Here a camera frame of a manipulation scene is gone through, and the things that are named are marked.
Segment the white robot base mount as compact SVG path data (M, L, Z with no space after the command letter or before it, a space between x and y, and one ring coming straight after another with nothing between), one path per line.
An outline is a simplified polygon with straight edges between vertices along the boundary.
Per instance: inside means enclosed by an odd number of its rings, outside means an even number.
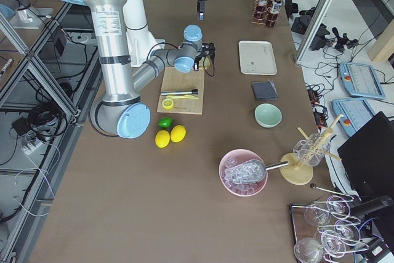
M123 12L131 67L138 68L154 50L164 47L164 40L149 31L143 0L127 0Z

